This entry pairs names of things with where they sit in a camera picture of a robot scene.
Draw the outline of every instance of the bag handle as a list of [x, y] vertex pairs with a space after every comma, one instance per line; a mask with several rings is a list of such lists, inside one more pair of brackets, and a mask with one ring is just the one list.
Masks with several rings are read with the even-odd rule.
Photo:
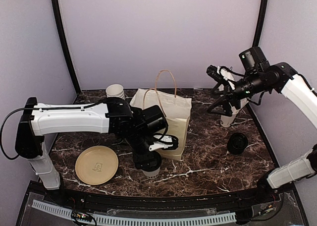
[[173, 78], [174, 88], [175, 88], [174, 97], [176, 98], [176, 92], [177, 92], [176, 81], [175, 81], [175, 78], [174, 78], [174, 76], [173, 76], [173, 74], [171, 73], [170, 70], [161, 70], [161, 71], [158, 73], [158, 76], [157, 76], [157, 78], [155, 79], [155, 90], [157, 90], [159, 76], [161, 75], [162, 72], [165, 72], [165, 71], [168, 72], [168, 73], [171, 75], [171, 77]]
[[160, 108], [162, 109], [162, 112], [163, 112], [164, 116], [166, 117], [166, 114], [165, 114], [164, 109], [163, 109], [162, 102], [160, 101], [159, 93], [158, 93], [158, 91], [157, 91], [156, 89], [154, 89], [154, 88], [150, 88], [150, 89], [148, 89], [148, 90], [144, 93], [144, 97], [143, 97], [143, 109], [144, 109], [144, 107], [145, 107], [145, 97], [146, 97], [147, 93], [148, 93], [150, 90], [153, 90], [153, 91], [155, 91], [155, 92], [157, 93], [159, 106], [160, 106]]

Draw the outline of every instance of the marble tabletop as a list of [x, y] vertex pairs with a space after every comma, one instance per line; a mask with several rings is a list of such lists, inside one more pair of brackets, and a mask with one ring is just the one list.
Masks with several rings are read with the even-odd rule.
[[[127, 100], [134, 93], [135, 90], [126, 90]], [[181, 161], [163, 159], [159, 175], [150, 179], [134, 168], [130, 147], [118, 144], [113, 134], [60, 133], [50, 157], [63, 176], [66, 188], [117, 196], [180, 197], [256, 187], [257, 180], [274, 165], [247, 109], [239, 112], [230, 128], [224, 128], [219, 124], [219, 115], [206, 112], [214, 101], [210, 90], [180, 89], [178, 95], [192, 98], [186, 148]], [[105, 90], [83, 91], [76, 103], [93, 103], [104, 97]], [[234, 132], [244, 133], [249, 140], [247, 149], [239, 156], [228, 153], [226, 148]], [[75, 163], [80, 153], [96, 145], [112, 148], [117, 153], [119, 167], [110, 181], [92, 186], [79, 180]]]

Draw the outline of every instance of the white wall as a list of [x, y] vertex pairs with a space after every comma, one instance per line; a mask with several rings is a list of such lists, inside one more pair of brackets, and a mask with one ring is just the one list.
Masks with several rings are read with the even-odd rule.
[[[260, 46], [270, 64], [285, 61], [317, 87], [317, 0], [268, 0]], [[281, 165], [317, 143], [316, 129], [282, 95], [254, 107]], [[310, 225], [317, 222], [317, 177], [296, 183]]]
[[[59, 0], [82, 89], [153, 87], [170, 69], [179, 87], [212, 87], [210, 64], [243, 70], [260, 0]], [[161, 79], [160, 87], [172, 87]]]
[[[0, 0], [0, 121], [27, 98], [67, 104], [75, 91], [59, 43], [51, 0]], [[3, 145], [14, 156], [20, 115], [9, 119]], [[47, 144], [52, 144], [52, 136]], [[23, 158], [7, 160], [0, 153], [0, 221], [15, 225], [28, 183], [36, 179]]]

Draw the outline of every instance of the white vent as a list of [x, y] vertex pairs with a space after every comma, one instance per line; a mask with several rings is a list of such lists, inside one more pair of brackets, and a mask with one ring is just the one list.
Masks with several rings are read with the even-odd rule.
[[[72, 220], [70, 209], [33, 200], [32, 208]], [[236, 222], [235, 213], [185, 219], [133, 219], [92, 214], [99, 226], [213, 226]]]

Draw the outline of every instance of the round plate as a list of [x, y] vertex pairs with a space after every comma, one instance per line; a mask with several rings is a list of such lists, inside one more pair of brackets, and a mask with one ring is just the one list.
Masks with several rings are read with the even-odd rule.
[[89, 185], [100, 185], [109, 181], [118, 169], [116, 153], [105, 146], [86, 149], [77, 158], [75, 171], [78, 178]]

